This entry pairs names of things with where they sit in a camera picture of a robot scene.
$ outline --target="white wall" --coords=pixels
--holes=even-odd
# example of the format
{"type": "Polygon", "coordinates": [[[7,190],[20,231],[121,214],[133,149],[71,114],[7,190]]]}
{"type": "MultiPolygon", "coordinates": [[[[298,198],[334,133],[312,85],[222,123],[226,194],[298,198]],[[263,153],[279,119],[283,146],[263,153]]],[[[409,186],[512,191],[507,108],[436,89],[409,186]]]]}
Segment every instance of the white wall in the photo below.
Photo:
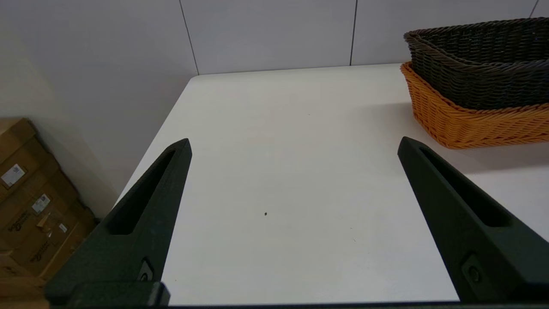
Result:
{"type": "Polygon", "coordinates": [[[549,0],[539,0],[532,17],[549,17],[549,0]]]}
{"type": "Polygon", "coordinates": [[[22,41],[120,193],[197,74],[178,0],[13,0],[22,41]]]}
{"type": "MultiPolygon", "coordinates": [[[[535,3],[181,0],[200,74],[330,67],[351,58],[353,65],[404,62],[410,59],[406,31],[527,18],[535,3]]],[[[546,7],[549,0],[540,0],[534,15],[546,7]]]]}
{"type": "Polygon", "coordinates": [[[200,74],[349,65],[355,0],[182,0],[200,74]]]}
{"type": "Polygon", "coordinates": [[[0,117],[28,117],[77,187],[81,200],[105,216],[118,194],[71,115],[59,103],[25,49],[0,22],[0,117]]]}

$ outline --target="stacked baskets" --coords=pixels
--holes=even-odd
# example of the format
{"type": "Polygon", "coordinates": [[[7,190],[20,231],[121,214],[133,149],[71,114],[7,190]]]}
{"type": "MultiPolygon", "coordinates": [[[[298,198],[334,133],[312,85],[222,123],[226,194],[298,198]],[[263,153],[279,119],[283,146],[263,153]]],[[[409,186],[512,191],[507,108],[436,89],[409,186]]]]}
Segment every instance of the stacked baskets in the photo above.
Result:
{"type": "Polygon", "coordinates": [[[440,144],[549,141],[549,18],[416,30],[401,66],[414,117],[440,144]]]}

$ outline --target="orange wicker basket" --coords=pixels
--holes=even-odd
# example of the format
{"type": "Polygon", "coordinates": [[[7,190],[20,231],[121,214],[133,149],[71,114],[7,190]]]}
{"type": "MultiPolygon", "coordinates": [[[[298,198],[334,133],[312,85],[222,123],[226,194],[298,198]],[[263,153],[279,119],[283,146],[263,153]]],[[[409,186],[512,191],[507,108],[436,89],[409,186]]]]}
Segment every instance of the orange wicker basket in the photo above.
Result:
{"type": "Polygon", "coordinates": [[[439,144],[453,149],[549,141],[549,103],[475,110],[455,105],[404,63],[413,114],[439,144]]]}

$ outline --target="dark brown wicker basket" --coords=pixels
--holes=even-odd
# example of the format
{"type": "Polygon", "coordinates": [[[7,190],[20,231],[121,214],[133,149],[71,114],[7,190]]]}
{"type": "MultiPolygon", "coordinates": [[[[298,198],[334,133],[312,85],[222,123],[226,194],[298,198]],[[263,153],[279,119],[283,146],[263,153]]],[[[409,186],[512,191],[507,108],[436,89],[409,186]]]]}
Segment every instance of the dark brown wicker basket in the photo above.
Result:
{"type": "Polygon", "coordinates": [[[416,30],[404,38],[413,70],[459,106],[549,102],[549,18],[416,30]]]}

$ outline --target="white table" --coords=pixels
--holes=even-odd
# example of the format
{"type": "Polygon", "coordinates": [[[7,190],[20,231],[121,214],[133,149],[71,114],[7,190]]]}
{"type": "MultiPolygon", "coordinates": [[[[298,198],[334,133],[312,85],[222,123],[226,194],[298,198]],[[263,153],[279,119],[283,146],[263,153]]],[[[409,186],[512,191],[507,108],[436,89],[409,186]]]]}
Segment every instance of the white table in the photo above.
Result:
{"type": "Polygon", "coordinates": [[[201,75],[124,190],[189,138],[170,304],[457,300],[396,155],[404,135],[549,239],[549,143],[439,146],[397,64],[201,75]]]}

